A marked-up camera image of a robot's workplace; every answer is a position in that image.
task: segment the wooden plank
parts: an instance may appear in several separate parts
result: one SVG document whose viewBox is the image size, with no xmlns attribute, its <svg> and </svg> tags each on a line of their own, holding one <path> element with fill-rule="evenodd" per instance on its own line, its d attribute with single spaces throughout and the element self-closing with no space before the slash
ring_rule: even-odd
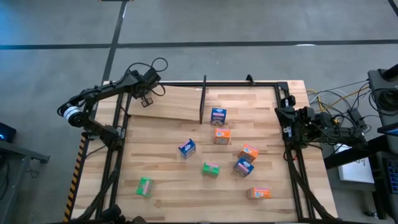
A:
<svg viewBox="0 0 398 224">
<path fill-rule="evenodd" d="M 307 106 L 303 81 L 288 83 L 297 102 Z M 99 104 L 97 115 L 102 123 L 112 122 L 114 101 Z M 140 215 L 148 222 L 297 221 L 289 170 L 282 158 L 284 142 L 274 113 L 275 104 L 273 88 L 208 87 L 202 125 L 178 119 L 130 118 L 116 199 L 123 214 L 128 220 Z M 225 127 L 232 134 L 227 146 L 213 144 L 215 127 L 210 125 L 210 111 L 220 105 L 226 106 Z M 196 142 L 197 152 L 184 160 L 178 146 L 188 138 Z M 244 143 L 257 147 L 259 156 L 253 162 L 252 174 L 242 178 L 233 172 L 232 166 Z M 100 146 L 100 141 L 92 142 L 88 151 Z M 308 147 L 303 156 L 311 190 L 328 212 L 337 217 L 322 153 Z M 84 212 L 98 193 L 105 157 L 106 149 L 87 158 L 72 217 Z M 218 178 L 202 176 L 205 161 L 221 166 Z M 135 194 L 142 176 L 155 182 L 151 198 Z M 272 198 L 247 200 L 245 191 L 251 187 L 270 188 Z M 301 190 L 300 198 L 303 212 L 308 214 Z"/>
<path fill-rule="evenodd" d="M 150 92 L 154 103 L 148 107 L 141 105 L 141 99 L 132 100 L 130 113 L 135 116 L 150 118 L 181 119 L 199 121 L 199 107 L 201 88 L 187 88 L 176 86 L 164 86 L 166 94 L 157 96 Z M 162 94 L 163 89 L 157 86 L 153 89 L 156 93 Z"/>
</svg>

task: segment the wooden tabletop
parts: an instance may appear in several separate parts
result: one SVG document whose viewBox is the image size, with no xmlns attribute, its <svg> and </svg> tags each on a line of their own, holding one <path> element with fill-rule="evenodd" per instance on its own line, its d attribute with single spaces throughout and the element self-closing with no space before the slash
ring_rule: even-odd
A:
<svg viewBox="0 0 398 224">
<path fill-rule="evenodd" d="M 290 94 L 297 100 L 296 108 L 308 106 L 304 82 L 288 83 Z M 115 106 L 116 97 L 101 101 L 96 120 L 111 124 Z M 276 106 L 271 87 L 207 87 L 203 124 L 142 116 L 130 118 L 116 199 L 122 213 L 128 220 L 140 215 L 148 222 L 297 221 L 289 170 L 282 158 L 285 148 L 274 112 Z M 227 109 L 225 127 L 231 129 L 230 145 L 213 144 L 212 107 Z M 178 146 L 189 138 L 197 144 L 197 151 L 185 160 Z M 258 148 L 259 156 L 252 163 L 252 173 L 242 178 L 232 167 L 245 143 Z M 92 141 L 88 152 L 102 145 L 99 140 Z M 308 147 L 303 156 L 313 193 L 337 217 L 320 150 Z M 105 157 L 106 149 L 102 149 L 86 158 L 72 218 L 81 215 L 98 193 Z M 204 162 L 221 166 L 217 178 L 202 175 Z M 141 177 L 155 182 L 151 198 L 135 194 Z M 246 190 L 251 187 L 270 188 L 272 198 L 248 200 Z M 307 217 L 302 191 L 300 198 Z"/>
</svg>

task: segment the yellow cable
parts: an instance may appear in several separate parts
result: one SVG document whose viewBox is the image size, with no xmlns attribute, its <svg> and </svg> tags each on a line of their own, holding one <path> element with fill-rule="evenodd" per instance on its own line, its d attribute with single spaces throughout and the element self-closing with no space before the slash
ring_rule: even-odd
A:
<svg viewBox="0 0 398 224">
<path fill-rule="evenodd" d="M 327 109 L 331 108 L 333 105 L 335 105 L 336 103 L 340 102 L 341 100 L 343 100 L 343 99 L 345 99 L 345 98 L 347 98 L 347 97 L 349 97 L 349 96 L 352 96 L 352 95 L 354 95 L 354 94 L 357 94 L 357 93 L 360 92 L 360 91 L 364 91 L 364 90 L 367 89 L 367 88 L 369 88 L 369 86 L 363 88 L 362 90 L 358 90 L 358 91 L 355 91 L 355 92 L 353 92 L 353 93 L 350 93 L 350 94 L 348 94 L 348 95 L 346 95 L 346 96 L 344 96 L 344 97 L 341 97 L 341 98 L 340 98 L 339 100 L 337 100 L 336 102 L 334 102 L 334 103 L 332 103 L 331 105 L 329 105 L 329 106 L 327 106 L 326 108 L 324 108 L 324 110 L 327 110 Z"/>
<path fill-rule="evenodd" d="M 314 92 L 315 94 L 318 94 L 318 92 L 317 92 L 316 90 L 314 90 L 314 89 L 307 89 L 307 91 L 312 91 L 312 92 Z M 317 96 L 317 99 L 318 99 L 319 108 L 321 109 L 320 111 L 325 110 L 325 109 L 323 108 L 323 106 L 322 106 L 321 97 L 320 97 L 319 95 Z"/>
</svg>

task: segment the cardboard box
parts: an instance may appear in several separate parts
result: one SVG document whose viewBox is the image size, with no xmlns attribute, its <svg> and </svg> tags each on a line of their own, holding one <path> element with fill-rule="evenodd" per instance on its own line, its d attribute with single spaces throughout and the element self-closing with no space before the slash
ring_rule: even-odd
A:
<svg viewBox="0 0 398 224">
<path fill-rule="evenodd" d="M 239 158 L 234 166 L 234 170 L 242 177 L 249 175 L 254 169 L 254 166 L 243 158 Z"/>
<path fill-rule="evenodd" d="M 271 198 L 269 189 L 262 187 L 252 187 L 248 190 L 248 199 L 266 199 Z"/>
<path fill-rule="evenodd" d="M 231 131 L 226 128 L 216 128 L 214 144 L 228 144 L 231 140 Z"/>
<path fill-rule="evenodd" d="M 141 177 L 141 180 L 136 190 L 136 194 L 144 197 L 150 197 L 152 195 L 152 189 L 154 188 L 154 181 L 147 177 Z"/>
<path fill-rule="evenodd" d="M 209 162 L 205 162 L 203 165 L 203 175 L 207 175 L 209 177 L 217 177 L 220 173 L 220 166 L 216 164 L 212 164 Z"/>
<path fill-rule="evenodd" d="M 259 151 L 252 146 L 249 146 L 248 144 L 243 145 L 242 151 L 239 153 L 238 157 L 243 158 L 249 163 L 252 163 L 257 156 L 259 155 Z"/>
<path fill-rule="evenodd" d="M 226 109 L 213 108 L 211 110 L 210 123 L 212 125 L 222 126 L 225 124 Z"/>
<path fill-rule="evenodd" d="M 197 151 L 197 147 L 192 139 L 189 139 L 178 148 L 180 149 L 181 155 L 184 159 L 188 159 L 188 157 Z"/>
</svg>

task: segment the gray floor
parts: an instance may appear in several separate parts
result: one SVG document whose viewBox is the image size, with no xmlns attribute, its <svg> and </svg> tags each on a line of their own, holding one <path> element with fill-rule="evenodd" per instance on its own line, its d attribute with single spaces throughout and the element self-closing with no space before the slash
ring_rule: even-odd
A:
<svg viewBox="0 0 398 224">
<path fill-rule="evenodd" d="M 0 0 L 0 44 L 109 44 L 120 5 Z M 398 39 L 398 17 L 387 0 L 135 0 L 127 5 L 119 43 L 373 39 Z M 18 130 L 18 145 L 51 155 L 47 165 L 32 163 L 40 175 L 25 178 L 15 223 L 62 220 L 81 130 L 57 116 L 56 109 L 82 89 L 100 84 L 108 52 L 0 50 L 0 121 Z M 130 63 L 150 63 L 156 57 L 169 61 L 161 73 L 164 80 L 201 80 L 203 75 L 242 80 L 251 74 L 257 80 L 305 80 L 307 88 L 324 90 L 393 66 L 398 45 L 117 49 L 110 79 L 119 79 Z M 351 93 L 359 87 L 341 90 Z M 324 97 L 325 102 L 335 100 Z M 376 114 L 365 99 L 360 112 Z M 366 122 L 374 127 L 366 138 L 377 136 L 380 121 Z M 369 186 L 341 183 L 332 170 L 329 175 L 340 218 L 393 223 L 362 215 L 373 206 Z"/>
</svg>

